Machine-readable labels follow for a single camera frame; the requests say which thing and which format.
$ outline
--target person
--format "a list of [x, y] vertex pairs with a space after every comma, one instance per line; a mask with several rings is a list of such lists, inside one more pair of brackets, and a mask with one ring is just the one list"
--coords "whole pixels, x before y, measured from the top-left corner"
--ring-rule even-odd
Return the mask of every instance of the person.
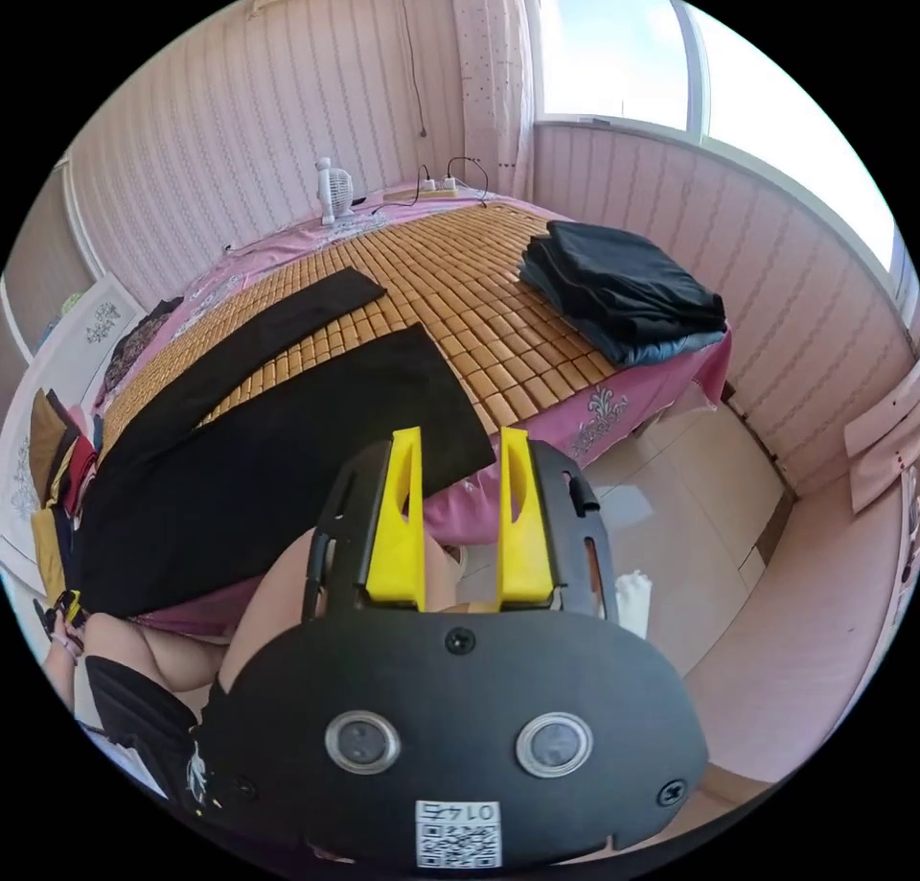
[[[83, 661], [102, 731], [83, 730], [134, 781], [185, 812], [198, 814], [203, 804], [203, 764], [194, 739], [198, 719], [176, 693], [205, 686], [212, 698], [228, 692], [257, 651], [300, 623], [311, 539], [312, 530], [281, 554], [226, 646], [102, 613], [75, 630], [57, 613], [43, 663], [57, 695], [73, 713]], [[426, 604], [433, 612], [456, 606], [456, 570], [425, 536]]]

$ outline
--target sky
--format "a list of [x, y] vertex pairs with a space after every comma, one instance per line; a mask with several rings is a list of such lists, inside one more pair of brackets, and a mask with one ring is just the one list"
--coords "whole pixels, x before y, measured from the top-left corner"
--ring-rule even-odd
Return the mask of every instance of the sky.
[[[709, 135], [768, 162], [836, 211], [890, 269], [894, 220], [856, 152], [792, 78], [691, 9], [711, 89]], [[540, 0], [544, 112], [686, 127], [686, 56], [669, 0]]]

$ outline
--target pink curtain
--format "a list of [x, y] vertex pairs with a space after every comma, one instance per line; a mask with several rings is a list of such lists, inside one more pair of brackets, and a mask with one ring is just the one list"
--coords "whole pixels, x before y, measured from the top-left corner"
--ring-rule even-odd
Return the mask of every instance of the pink curtain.
[[[453, 0], [453, 13], [463, 79], [463, 154], [482, 166], [490, 191], [531, 200], [534, 80], [524, 0]], [[479, 170], [465, 166], [460, 174], [481, 186]]]
[[843, 431], [853, 512], [880, 497], [920, 459], [920, 362], [879, 403]]

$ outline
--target pink bedsheet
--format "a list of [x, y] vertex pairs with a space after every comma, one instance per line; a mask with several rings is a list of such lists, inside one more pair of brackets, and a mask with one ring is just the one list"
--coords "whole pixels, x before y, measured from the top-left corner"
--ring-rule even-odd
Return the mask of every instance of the pink bedsheet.
[[[417, 220], [432, 213], [475, 206], [479, 192], [454, 199], [420, 201], [413, 207], [391, 206], [372, 215], [382, 193], [368, 197], [356, 216], [331, 228], [311, 220], [224, 258], [214, 270], [193, 282], [185, 301], [170, 316], [114, 394], [175, 337], [227, 297], [289, 264], [342, 238], [382, 225]], [[547, 219], [563, 219], [518, 200], [489, 195]], [[591, 389], [523, 423], [534, 439], [545, 440], [584, 468], [614, 443], [658, 414], [713, 408], [722, 396], [731, 355], [731, 332], [718, 343], [693, 354], [680, 354], [658, 366], [638, 366], [617, 373]], [[112, 396], [106, 400], [107, 406]], [[497, 437], [493, 438], [497, 450]], [[497, 539], [498, 464], [482, 470], [425, 502], [425, 527], [443, 544], [480, 545]], [[202, 635], [222, 635], [235, 628], [253, 591], [254, 578], [209, 597], [143, 616], [158, 628]]]

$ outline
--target bracelet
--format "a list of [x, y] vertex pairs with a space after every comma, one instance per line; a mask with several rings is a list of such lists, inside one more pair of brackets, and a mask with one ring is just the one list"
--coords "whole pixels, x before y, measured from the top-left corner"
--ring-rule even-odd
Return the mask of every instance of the bracelet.
[[68, 638], [62, 638], [60, 635], [58, 635], [57, 632], [53, 632], [51, 634], [51, 638], [52, 641], [56, 641], [67, 651], [67, 653], [74, 659], [74, 663], [77, 662], [78, 655], [74, 651], [73, 644]]

